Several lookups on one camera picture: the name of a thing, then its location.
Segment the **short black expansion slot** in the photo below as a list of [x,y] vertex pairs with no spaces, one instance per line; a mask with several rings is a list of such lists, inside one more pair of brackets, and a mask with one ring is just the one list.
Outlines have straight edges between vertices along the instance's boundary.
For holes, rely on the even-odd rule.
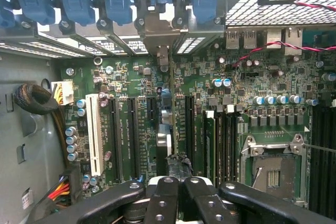
[[147,97],[146,99],[147,106],[147,116],[148,120],[155,121],[156,119],[156,98],[155,97]]

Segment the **black open PC case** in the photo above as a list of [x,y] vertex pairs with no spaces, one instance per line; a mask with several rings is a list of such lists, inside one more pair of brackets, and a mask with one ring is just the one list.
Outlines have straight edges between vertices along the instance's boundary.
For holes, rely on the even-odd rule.
[[[143,42],[149,12],[160,14],[180,32],[170,59],[190,37],[205,40],[183,55],[196,54],[217,40],[239,49],[263,48],[302,31],[336,31],[336,0],[264,6],[257,0],[217,0],[215,24],[197,24],[192,0],[155,6],[150,0],[131,0],[132,23],[122,26],[107,17],[104,0],[92,0],[96,22],[87,26],[68,19],[62,0],[51,0],[51,25],[27,18],[18,0],[8,1],[15,27],[0,27],[0,224],[33,224],[67,208],[56,202],[69,195],[69,184],[59,175],[77,165],[68,158],[66,105],[53,98],[51,83],[63,81],[60,66],[66,60],[94,58],[97,53],[157,60]],[[183,185],[190,176],[202,178],[214,194],[224,183],[214,186],[203,176],[182,178],[175,224],[204,224]]]

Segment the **green RAM stick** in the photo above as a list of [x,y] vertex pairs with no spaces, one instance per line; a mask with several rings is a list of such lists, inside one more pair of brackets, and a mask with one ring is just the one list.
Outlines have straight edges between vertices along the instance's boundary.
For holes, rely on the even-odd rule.
[[216,120],[215,111],[205,111],[205,146],[206,174],[213,185],[216,185]]

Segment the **black RAM slot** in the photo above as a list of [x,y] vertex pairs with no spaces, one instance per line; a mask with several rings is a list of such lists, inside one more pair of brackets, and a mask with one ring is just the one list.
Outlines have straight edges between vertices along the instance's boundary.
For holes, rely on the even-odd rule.
[[336,219],[336,108],[330,110],[330,137],[329,148],[335,152],[329,153],[328,167],[328,216],[331,219]]
[[[321,141],[320,141],[320,146],[321,147],[326,147],[326,137],[327,137],[327,126],[328,126],[328,115],[325,114],[326,110],[322,109],[321,110]],[[326,181],[325,181],[325,169],[326,169],[326,156],[327,156],[326,151],[321,151],[320,158],[320,206],[319,210],[322,215],[325,215],[325,186],[326,186]]]
[[[317,145],[319,140],[318,135],[318,120],[319,120],[319,107],[315,106],[312,110],[312,140],[311,144]],[[311,148],[311,205],[310,209],[314,212],[318,211],[318,164],[319,164],[319,151]]]
[[225,180],[230,180],[230,154],[231,154],[231,136],[230,136],[230,113],[228,106],[225,108]]
[[223,115],[223,106],[218,105],[216,108],[216,126],[217,126],[217,167],[218,167],[218,185],[223,180],[223,131],[222,131],[222,115]]
[[232,115],[232,171],[231,176],[233,181],[237,181],[237,143],[238,143],[238,136],[237,136],[237,128],[238,128],[238,116],[239,113],[236,111]]

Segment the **long black expansion slot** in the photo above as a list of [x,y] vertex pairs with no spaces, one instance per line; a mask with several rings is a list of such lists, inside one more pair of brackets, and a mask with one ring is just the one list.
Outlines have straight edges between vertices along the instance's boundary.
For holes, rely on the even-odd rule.
[[116,98],[109,101],[109,124],[111,131],[112,144],[112,165],[114,170],[114,178],[116,181],[123,180],[122,156],[121,156],[121,135],[120,135],[120,119],[119,119],[119,102]]
[[195,104],[192,95],[185,96],[185,149],[191,167],[194,163],[195,150]]
[[130,145],[131,177],[138,179],[141,176],[140,169],[140,140],[138,129],[138,107],[136,97],[127,98],[128,136]]

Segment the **thin metal locking lever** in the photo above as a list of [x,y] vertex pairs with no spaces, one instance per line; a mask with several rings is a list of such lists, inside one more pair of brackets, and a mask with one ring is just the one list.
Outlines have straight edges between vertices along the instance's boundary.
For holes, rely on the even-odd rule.
[[321,151],[336,153],[336,150],[331,149],[331,148],[327,148],[327,147],[316,146],[316,145],[311,145],[311,144],[306,144],[306,143],[303,143],[302,146],[306,147],[306,148],[313,148],[313,149],[317,149],[317,150],[321,150]]

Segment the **green motherboard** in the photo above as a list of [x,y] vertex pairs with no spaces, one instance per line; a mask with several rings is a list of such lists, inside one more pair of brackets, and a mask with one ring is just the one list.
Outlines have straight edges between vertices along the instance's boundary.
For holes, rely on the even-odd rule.
[[[189,175],[207,177],[205,144],[205,111],[223,106],[223,180],[225,182],[225,108],[230,113],[230,180],[232,180],[232,115],[238,116],[237,182],[239,152],[245,134],[257,140],[275,136],[284,140],[292,133],[301,133],[305,143],[312,140],[312,110],[319,107],[318,135],[321,141],[321,110],[328,115],[327,143],[330,137],[330,110],[336,108],[336,31],[302,31],[281,42],[260,48],[237,46],[217,40],[193,55],[174,55],[168,74],[159,73],[152,56],[117,58],[97,53],[94,58],[66,60],[60,66],[63,81],[72,81],[73,104],[65,107],[66,145],[68,158],[79,166],[82,197],[89,198],[126,180],[148,183],[155,176],[167,175],[166,152],[156,141],[162,123],[162,87],[170,88],[173,101],[173,154],[181,156],[181,179]],[[98,94],[103,143],[104,171],[92,176],[87,127],[87,94]],[[195,104],[194,163],[185,149],[185,96],[192,95]],[[127,98],[136,97],[140,140],[138,179],[131,177],[128,136]],[[147,97],[156,98],[156,119],[148,120]],[[114,178],[109,124],[109,101],[119,102],[123,180]],[[311,148],[307,151],[306,193],[311,205]],[[217,167],[216,126],[216,168]]]

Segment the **CPU socket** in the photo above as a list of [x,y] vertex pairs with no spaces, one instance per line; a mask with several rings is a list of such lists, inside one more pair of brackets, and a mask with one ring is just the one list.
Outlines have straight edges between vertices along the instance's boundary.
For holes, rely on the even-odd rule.
[[304,136],[292,133],[284,140],[276,141],[275,136],[257,140],[256,134],[245,134],[242,143],[238,181],[307,208]]

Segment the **white expansion slot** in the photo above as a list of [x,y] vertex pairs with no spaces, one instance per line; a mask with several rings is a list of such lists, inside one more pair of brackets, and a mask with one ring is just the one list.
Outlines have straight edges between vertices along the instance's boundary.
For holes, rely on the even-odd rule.
[[87,94],[85,100],[91,174],[100,176],[104,171],[104,165],[99,97],[98,94]]

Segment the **vented metal slot cover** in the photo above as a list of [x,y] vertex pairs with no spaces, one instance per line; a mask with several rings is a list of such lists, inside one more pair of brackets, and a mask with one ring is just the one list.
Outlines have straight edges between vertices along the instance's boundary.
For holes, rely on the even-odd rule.
[[205,40],[205,37],[190,37],[186,38],[183,43],[178,46],[177,54],[189,54],[193,49],[195,49],[203,40]]

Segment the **white power connector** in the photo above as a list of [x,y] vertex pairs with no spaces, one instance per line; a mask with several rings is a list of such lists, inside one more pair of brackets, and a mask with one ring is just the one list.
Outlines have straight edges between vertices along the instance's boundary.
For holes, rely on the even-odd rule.
[[69,105],[74,103],[74,91],[72,81],[58,81],[51,83],[52,97],[58,105]]

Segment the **black power connector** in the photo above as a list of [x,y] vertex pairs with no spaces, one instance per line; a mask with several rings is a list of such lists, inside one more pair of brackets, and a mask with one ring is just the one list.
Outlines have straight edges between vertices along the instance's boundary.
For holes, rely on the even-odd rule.
[[82,200],[81,173],[78,166],[71,166],[59,175],[64,178],[65,183],[69,184],[69,195],[61,195],[56,199],[59,205],[68,207]]

